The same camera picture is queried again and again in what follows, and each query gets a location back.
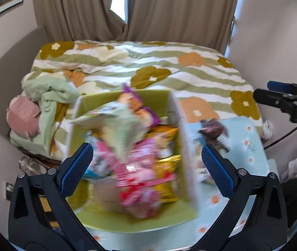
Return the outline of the pink marshmallow bag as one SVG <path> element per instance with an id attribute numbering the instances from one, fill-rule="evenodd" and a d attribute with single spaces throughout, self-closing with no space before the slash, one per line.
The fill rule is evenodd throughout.
<path id="1" fill-rule="evenodd" d="M 163 204 L 159 192 L 154 189 L 154 185 L 159 183 L 154 164 L 160 160 L 155 141 L 144 139 L 137 143 L 125 163 L 116 158 L 105 142 L 98 141 L 96 145 L 115 176 L 120 205 L 124 210 L 137 219 L 154 216 Z"/>

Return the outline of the green white snack bag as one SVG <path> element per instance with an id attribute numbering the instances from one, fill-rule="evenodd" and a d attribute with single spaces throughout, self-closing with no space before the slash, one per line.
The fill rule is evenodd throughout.
<path id="1" fill-rule="evenodd" d="M 127 162 L 133 146 L 144 139 L 149 129 L 128 105 L 117 101 L 90 110 L 72 123 L 87 130 L 100 130 L 101 140 L 122 163 Z"/>

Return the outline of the purple potato chips bag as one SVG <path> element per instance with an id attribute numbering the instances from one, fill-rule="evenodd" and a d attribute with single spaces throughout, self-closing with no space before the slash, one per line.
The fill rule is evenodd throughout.
<path id="1" fill-rule="evenodd" d="M 117 101 L 126 105 L 147 128 L 154 127 L 161 123 L 161 119 L 149 108 L 144 106 L 138 94 L 124 83 L 123 91 Z"/>

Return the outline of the blue white snack bag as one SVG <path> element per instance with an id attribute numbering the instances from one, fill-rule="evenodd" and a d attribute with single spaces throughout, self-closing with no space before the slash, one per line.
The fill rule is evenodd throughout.
<path id="1" fill-rule="evenodd" d="M 87 180 L 101 179 L 112 173 L 102 153 L 97 148 L 96 144 L 98 141 L 99 140 L 92 135 L 92 132 L 87 132 L 85 142 L 89 143 L 93 148 L 92 160 L 83 176 Z"/>

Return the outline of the dark brown chocolate snack bag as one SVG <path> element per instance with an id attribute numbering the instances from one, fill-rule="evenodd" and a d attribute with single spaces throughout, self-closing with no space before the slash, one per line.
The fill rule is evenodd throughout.
<path id="1" fill-rule="evenodd" d="M 217 119 L 201 120 L 199 133 L 204 137 L 207 144 L 216 150 L 230 151 L 231 141 L 228 130 Z"/>

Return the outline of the floral green striped duvet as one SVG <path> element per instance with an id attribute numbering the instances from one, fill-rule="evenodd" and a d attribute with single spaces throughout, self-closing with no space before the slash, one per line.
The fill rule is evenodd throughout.
<path id="1" fill-rule="evenodd" d="M 133 89 L 172 90 L 187 121 L 248 117 L 262 134 L 253 87 L 220 52 L 177 42 L 57 41 L 45 44 L 25 81 L 59 78 L 81 95 Z"/>

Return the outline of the gold snack bag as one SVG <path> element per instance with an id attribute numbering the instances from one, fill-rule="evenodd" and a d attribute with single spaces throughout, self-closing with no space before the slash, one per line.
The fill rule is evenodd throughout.
<path id="1" fill-rule="evenodd" d="M 154 185 L 154 189 L 159 192 L 163 203 L 172 203 L 179 200 L 175 191 L 175 184 L 177 180 L 176 171 L 180 161 L 180 155 L 172 155 L 160 159 L 154 164 L 156 179 L 159 181 L 157 185 Z"/>

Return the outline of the pink plush pillow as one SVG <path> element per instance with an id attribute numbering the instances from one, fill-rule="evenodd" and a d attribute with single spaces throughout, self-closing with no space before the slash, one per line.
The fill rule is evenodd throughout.
<path id="1" fill-rule="evenodd" d="M 40 133 L 41 109 L 29 98 L 25 96 L 14 97 L 6 111 L 7 123 L 18 136 L 32 139 Z"/>

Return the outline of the green cardboard box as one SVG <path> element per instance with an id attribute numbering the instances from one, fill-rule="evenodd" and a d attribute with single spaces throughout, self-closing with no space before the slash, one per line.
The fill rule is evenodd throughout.
<path id="1" fill-rule="evenodd" d="M 136 233 L 197 216 L 195 149 L 173 92 L 125 88 L 81 97 L 69 153 L 85 142 L 93 156 L 67 202 L 87 228 Z"/>

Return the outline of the beige curtain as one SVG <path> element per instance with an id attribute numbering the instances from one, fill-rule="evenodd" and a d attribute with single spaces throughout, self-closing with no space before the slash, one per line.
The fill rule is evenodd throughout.
<path id="1" fill-rule="evenodd" d="M 224 53 L 238 0 L 33 0 L 36 22 L 51 41 L 171 41 Z"/>

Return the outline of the light green blanket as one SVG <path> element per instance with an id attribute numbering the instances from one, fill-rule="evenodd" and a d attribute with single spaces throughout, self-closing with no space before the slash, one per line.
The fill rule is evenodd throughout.
<path id="1" fill-rule="evenodd" d="M 32 139 L 26 139 L 10 130 L 11 143 L 33 154 L 61 160 L 63 151 L 54 141 L 54 136 L 66 115 L 67 108 L 79 97 L 78 89 L 64 75 L 53 74 L 24 80 L 22 89 L 22 94 L 18 96 L 29 98 L 41 109 L 40 133 Z"/>

